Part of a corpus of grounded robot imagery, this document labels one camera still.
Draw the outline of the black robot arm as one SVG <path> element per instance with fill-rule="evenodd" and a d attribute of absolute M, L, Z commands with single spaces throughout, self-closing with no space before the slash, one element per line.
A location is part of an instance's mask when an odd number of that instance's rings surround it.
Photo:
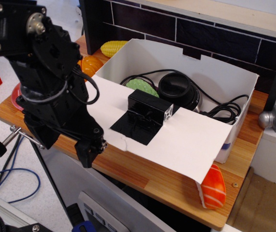
<path fill-rule="evenodd" d="M 28 130 L 46 148 L 65 135 L 85 168 L 107 144 L 103 129 L 88 113 L 87 84 L 79 45 L 56 26 L 34 0 L 0 0 L 0 57 L 8 59 L 20 82 L 16 103 Z"/>

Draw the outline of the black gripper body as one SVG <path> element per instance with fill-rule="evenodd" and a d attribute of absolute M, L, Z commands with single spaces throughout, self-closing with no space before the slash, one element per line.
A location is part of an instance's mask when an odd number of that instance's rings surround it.
<path fill-rule="evenodd" d="M 82 149 L 103 149 L 103 129 L 87 110 L 100 95 L 89 99 L 86 85 L 98 90 L 91 77 L 81 70 L 73 70 L 63 79 L 42 70 L 16 74 L 21 84 L 17 104 L 23 108 L 28 129 L 43 146 L 50 148 L 63 134 Z"/>

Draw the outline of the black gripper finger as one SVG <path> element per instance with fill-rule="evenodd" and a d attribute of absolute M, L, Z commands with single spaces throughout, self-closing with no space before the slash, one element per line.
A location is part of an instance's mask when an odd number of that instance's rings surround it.
<path fill-rule="evenodd" d="M 91 168 L 95 158 L 107 148 L 107 142 L 102 136 L 95 139 L 82 138 L 74 147 L 82 166 Z"/>

